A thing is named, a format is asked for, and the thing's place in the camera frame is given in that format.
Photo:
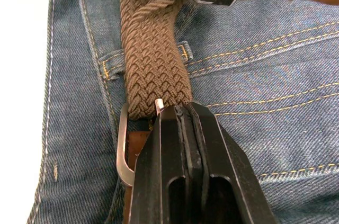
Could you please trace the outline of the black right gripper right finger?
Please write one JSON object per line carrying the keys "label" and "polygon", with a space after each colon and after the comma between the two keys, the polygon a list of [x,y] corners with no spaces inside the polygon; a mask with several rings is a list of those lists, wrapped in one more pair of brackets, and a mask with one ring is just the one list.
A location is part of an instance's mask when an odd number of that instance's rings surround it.
{"label": "black right gripper right finger", "polygon": [[203,165],[202,223],[276,223],[251,164],[205,106],[186,105]]}

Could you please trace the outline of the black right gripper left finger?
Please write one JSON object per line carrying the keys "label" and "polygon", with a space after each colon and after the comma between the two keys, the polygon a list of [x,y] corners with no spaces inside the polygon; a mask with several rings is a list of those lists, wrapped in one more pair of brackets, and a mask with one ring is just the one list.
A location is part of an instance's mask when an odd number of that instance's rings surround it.
{"label": "black right gripper left finger", "polygon": [[157,116],[135,164],[130,223],[187,223],[185,153],[179,106]]}

